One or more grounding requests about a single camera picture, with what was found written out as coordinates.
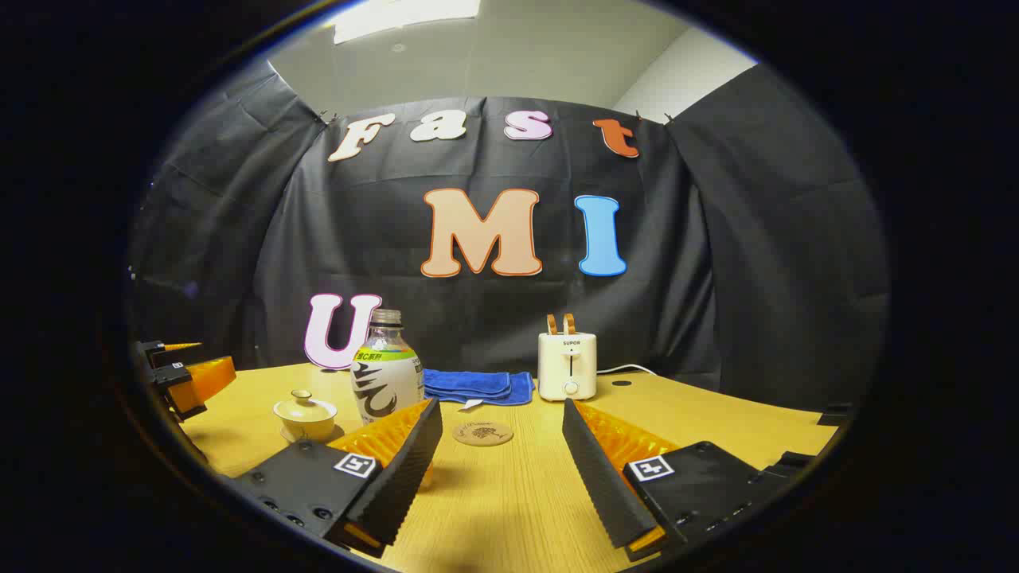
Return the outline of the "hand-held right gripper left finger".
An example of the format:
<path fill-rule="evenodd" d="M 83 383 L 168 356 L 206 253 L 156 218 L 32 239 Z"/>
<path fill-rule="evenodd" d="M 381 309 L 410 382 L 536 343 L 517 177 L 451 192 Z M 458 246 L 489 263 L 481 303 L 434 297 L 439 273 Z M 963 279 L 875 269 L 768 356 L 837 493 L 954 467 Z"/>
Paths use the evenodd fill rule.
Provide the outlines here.
<path fill-rule="evenodd" d="M 324 445 L 300 439 L 234 479 L 246 497 L 328 543 L 381 557 L 443 436 L 436 399 Z"/>

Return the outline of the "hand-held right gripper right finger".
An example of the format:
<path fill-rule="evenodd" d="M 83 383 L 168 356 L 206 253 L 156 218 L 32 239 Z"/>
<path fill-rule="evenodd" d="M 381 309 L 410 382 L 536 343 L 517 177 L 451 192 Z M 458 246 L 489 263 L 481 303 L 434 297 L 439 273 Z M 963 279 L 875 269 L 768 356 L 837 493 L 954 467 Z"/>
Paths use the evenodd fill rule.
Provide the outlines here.
<path fill-rule="evenodd" d="M 631 561 L 721 536 L 812 461 L 786 452 L 758 470 L 715 442 L 677 446 L 578 400 L 565 400 L 564 439 L 609 540 Z"/>

